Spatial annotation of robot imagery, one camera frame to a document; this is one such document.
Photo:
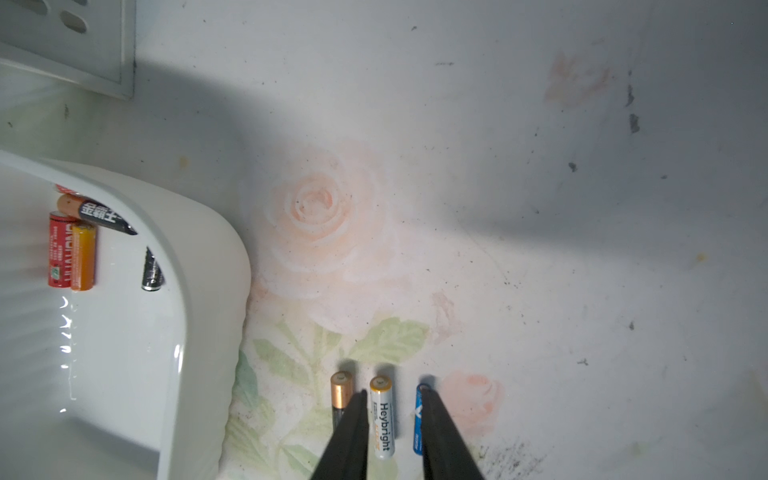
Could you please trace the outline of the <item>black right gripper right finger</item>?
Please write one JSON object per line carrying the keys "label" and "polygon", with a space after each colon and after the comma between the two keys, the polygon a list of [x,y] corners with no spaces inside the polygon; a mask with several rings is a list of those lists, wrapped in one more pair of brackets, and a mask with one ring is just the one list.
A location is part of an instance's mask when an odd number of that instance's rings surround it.
{"label": "black right gripper right finger", "polygon": [[424,478],[482,480],[483,475],[438,392],[420,386],[419,394]]}

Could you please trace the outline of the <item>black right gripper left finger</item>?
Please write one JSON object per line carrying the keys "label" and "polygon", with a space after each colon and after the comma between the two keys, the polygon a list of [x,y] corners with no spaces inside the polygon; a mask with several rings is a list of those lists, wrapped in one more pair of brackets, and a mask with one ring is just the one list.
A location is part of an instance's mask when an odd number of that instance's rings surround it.
{"label": "black right gripper left finger", "polygon": [[368,399],[362,390],[351,397],[311,479],[366,480],[368,444]]}

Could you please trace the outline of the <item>blue battery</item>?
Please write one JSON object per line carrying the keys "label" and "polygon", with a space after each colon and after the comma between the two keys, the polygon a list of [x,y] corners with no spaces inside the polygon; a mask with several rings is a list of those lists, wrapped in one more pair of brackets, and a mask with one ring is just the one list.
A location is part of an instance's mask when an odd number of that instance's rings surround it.
{"label": "blue battery", "polygon": [[416,455],[423,455],[423,434],[422,434],[422,411],[423,411],[423,393],[428,391],[430,386],[426,383],[419,383],[416,387],[415,407],[414,407],[414,428],[412,448]]}

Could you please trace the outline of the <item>copper black Duracell battery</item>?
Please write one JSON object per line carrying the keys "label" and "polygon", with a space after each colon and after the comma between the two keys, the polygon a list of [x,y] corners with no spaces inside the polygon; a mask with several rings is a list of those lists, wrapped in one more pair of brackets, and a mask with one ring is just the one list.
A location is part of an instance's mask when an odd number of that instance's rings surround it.
{"label": "copper black Duracell battery", "polygon": [[71,194],[64,194],[57,200],[57,208],[60,212],[127,235],[135,236],[136,230],[116,211],[106,205]]}
{"label": "copper black Duracell battery", "polygon": [[337,371],[330,377],[332,426],[336,429],[355,393],[354,375],[349,371]]}

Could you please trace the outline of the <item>white Heybright battery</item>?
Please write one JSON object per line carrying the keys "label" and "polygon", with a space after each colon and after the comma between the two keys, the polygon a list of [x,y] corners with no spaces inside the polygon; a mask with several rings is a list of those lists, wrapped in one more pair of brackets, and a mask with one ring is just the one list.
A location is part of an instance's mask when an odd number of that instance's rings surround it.
{"label": "white Heybright battery", "polygon": [[374,454],[387,460],[395,453],[395,414],[392,380],[378,375],[369,383],[373,418]]}

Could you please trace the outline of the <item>orange battery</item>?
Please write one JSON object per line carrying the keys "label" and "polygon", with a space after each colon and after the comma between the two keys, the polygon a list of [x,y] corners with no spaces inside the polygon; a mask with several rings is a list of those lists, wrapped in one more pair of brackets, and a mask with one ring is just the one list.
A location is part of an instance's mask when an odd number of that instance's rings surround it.
{"label": "orange battery", "polygon": [[73,226],[71,289],[87,291],[95,284],[97,229],[85,222]]}

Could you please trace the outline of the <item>red yellow label battery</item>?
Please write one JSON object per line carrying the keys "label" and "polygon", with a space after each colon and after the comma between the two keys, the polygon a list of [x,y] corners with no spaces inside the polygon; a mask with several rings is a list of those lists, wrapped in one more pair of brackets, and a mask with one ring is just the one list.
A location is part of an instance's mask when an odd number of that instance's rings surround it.
{"label": "red yellow label battery", "polygon": [[72,282],[74,217],[60,211],[49,214],[48,285],[70,288]]}

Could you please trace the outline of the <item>white plastic storage tray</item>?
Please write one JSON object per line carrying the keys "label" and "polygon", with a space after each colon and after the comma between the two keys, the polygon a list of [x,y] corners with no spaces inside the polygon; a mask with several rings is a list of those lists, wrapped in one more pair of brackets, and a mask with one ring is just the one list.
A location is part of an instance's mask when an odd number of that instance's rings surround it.
{"label": "white plastic storage tray", "polygon": [[[116,211],[96,283],[53,288],[48,221],[60,193]],[[145,250],[164,276],[141,287]],[[212,479],[232,397],[248,254],[217,212],[94,166],[1,155],[1,475]]]}

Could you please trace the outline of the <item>red silver-tip battery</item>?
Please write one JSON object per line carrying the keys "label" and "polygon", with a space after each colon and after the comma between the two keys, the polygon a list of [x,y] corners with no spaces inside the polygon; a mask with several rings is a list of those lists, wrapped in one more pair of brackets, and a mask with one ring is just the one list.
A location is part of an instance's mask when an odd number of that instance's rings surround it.
{"label": "red silver-tip battery", "polygon": [[74,191],[72,189],[66,188],[66,187],[64,187],[62,185],[56,184],[55,188],[61,194],[70,195],[70,196],[74,196],[74,197],[81,197],[81,194],[79,192],[76,192],[76,191]]}

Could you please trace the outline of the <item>beige file organizer rack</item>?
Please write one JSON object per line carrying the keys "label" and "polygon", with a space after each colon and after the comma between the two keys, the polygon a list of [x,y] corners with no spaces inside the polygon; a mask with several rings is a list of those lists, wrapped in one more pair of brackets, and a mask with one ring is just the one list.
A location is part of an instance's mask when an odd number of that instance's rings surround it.
{"label": "beige file organizer rack", "polygon": [[134,94],[136,3],[3,1],[1,62],[128,100]]}

